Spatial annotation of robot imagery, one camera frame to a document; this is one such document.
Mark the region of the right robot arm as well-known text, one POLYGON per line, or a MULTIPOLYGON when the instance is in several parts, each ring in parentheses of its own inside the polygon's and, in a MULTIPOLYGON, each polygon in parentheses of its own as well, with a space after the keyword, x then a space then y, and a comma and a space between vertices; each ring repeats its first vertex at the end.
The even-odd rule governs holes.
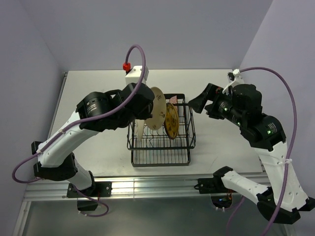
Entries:
POLYGON ((270 220, 286 177, 283 200, 273 222, 293 224, 300 219, 300 212, 315 207, 315 200, 304 192, 292 164, 286 159, 288 147, 281 123, 262 112, 261 101, 262 94, 254 85, 230 86, 225 93, 223 88, 208 84, 200 95, 188 102, 196 113, 206 110, 210 118, 226 119, 237 125, 242 137, 258 155, 270 181, 269 186, 262 185, 225 166, 214 172, 212 183, 205 188, 220 192, 233 190, 255 203, 261 215, 270 220))

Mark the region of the cream plate small motifs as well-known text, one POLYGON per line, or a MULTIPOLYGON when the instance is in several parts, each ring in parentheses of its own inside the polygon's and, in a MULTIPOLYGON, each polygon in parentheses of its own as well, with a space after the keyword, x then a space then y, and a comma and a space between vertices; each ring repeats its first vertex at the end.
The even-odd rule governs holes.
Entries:
POLYGON ((152 87, 152 92, 155 95, 153 100, 152 117, 145 120, 145 124, 151 130, 159 130, 165 121, 166 116, 166 98, 163 92, 158 87, 152 87))

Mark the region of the pink floral small bowl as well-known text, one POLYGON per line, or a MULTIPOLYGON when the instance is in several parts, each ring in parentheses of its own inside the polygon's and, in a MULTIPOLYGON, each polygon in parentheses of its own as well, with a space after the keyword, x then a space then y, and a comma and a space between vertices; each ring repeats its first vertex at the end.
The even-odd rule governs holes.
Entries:
POLYGON ((170 99, 169 99, 169 103, 172 103, 172 104, 177 104, 178 103, 178 98, 177 96, 172 96, 170 99))

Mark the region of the aluminium mounting rail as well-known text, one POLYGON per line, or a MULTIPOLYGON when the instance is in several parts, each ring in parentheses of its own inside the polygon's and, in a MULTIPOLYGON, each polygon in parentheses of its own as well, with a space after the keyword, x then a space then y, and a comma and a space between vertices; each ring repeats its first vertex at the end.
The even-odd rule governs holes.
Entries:
MULTIPOLYGON (((110 199, 141 199, 194 197, 199 193, 194 189, 199 178, 211 175, 161 176, 161 177, 108 177, 96 178, 96 182, 112 183, 110 199)), ((61 201, 66 197, 68 182, 40 180, 27 184, 24 202, 61 201)))

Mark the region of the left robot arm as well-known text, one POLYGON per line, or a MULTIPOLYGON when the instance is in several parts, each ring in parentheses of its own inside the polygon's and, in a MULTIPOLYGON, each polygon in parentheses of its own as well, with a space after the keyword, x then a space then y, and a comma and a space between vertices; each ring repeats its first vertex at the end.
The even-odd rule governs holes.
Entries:
POLYGON ((135 87, 135 83, 130 83, 123 90, 89 93, 58 131, 61 136, 48 148, 45 147, 47 141, 38 145, 40 154, 33 166, 34 175, 52 181, 67 180, 84 196, 94 194, 96 184, 93 174, 78 163, 73 152, 87 139, 104 130, 125 128, 135 119, 151 117, 155 95, 149 87, 141 84, 134 97, 119 111, 93 120, 119 107, 135 87))

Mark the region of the yellow patterned plate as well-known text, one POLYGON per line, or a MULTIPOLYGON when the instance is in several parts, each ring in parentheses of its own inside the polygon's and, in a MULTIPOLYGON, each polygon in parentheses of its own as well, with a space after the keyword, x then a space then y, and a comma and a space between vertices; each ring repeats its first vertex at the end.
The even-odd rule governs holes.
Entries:
POLYGON ((166 116, 164 121, 164 129, 166 135, 174 140, 179 134, 179 115, 177 109, 172 103, 166 104, 166 116))

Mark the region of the cream plate green brushstroke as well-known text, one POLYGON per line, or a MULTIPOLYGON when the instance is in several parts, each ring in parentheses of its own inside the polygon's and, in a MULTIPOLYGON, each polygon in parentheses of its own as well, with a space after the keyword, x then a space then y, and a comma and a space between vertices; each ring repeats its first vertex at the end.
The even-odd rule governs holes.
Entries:
POLYGON ((137 119, 135 121, 135 134, 136 134, 136 138, 138 142, 142 141, 143 132, 144 132, 144 120, 137 119))

